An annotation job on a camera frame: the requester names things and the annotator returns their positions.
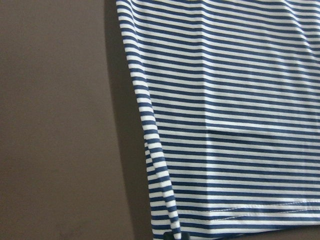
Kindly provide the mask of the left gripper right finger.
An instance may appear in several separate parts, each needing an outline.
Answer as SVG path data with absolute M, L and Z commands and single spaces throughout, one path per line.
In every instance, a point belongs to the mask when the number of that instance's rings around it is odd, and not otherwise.
M 190 240 L 190 234 L 188 232 L 182 232 L 181 240 Z

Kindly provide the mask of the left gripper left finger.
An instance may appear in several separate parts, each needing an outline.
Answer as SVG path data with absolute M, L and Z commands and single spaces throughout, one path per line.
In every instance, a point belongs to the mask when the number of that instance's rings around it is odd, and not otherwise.
M 173 232 L 165 232 L 163 234 L 163 240 L 174 240 L 174 234 Z

